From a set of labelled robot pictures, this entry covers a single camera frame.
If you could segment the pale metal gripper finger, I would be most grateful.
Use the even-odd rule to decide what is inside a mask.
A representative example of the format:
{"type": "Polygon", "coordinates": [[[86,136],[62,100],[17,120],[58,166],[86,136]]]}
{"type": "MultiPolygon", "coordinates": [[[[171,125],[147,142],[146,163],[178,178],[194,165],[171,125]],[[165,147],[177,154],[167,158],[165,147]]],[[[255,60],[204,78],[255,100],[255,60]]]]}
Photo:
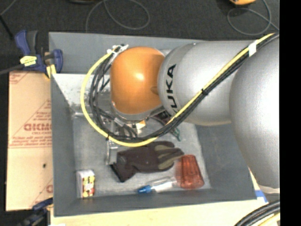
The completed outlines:
{"type": "Polygon", "coordinates": [[[111,140],[107,141],[106,164],[112,165],[117,161],[118,145],[111,140]]]}

